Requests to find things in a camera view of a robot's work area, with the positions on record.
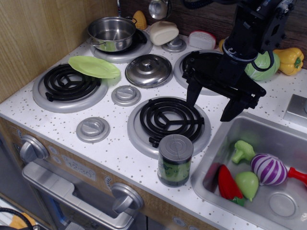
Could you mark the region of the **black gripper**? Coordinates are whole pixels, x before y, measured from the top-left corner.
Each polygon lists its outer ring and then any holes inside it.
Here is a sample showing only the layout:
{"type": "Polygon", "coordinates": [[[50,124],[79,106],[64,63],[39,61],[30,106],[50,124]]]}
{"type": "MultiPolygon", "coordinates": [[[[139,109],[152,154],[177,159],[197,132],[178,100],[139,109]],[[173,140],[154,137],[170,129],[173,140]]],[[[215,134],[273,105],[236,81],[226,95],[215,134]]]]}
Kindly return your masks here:
{"type": "MultiPolygon", "coordinates": [[[[258,85],[245,73],[245,64],[234,61],[223,55],[216,68],[215,76],[224,85],[234,87],[240,94],[234,98],[229,98],[229,102],[224,108],[220,121],[229,122],[237,117],[244,109],[254,108],[261,97],[265,96],[266,90],[258,85]]],[[[191,80],[187,88],[186,102],[194,106],[202,86],[191,80]]]]}

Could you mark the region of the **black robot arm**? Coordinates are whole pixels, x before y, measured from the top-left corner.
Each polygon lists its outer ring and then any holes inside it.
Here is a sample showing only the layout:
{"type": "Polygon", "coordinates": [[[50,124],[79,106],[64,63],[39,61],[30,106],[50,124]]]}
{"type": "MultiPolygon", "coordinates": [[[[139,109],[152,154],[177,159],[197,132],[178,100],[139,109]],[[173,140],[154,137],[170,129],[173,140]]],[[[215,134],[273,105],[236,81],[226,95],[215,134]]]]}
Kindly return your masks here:
{"type": "Polygon", "coordinates": [[[188,83],[187,103],[194,106],[202,88],[229,98],[222,122],[229,122],[243,110],[255,108],[266,91],[246,73],[247,64],[255,64],[258,54],[268,52],[269,66],[274,64],[273,50],[285,39],[285,24],[294,9],[293,0],[220,0],[236,5],[234,25],[225,39],[222,53],[195,51],[183,60],[183,78],[188,83]]]}

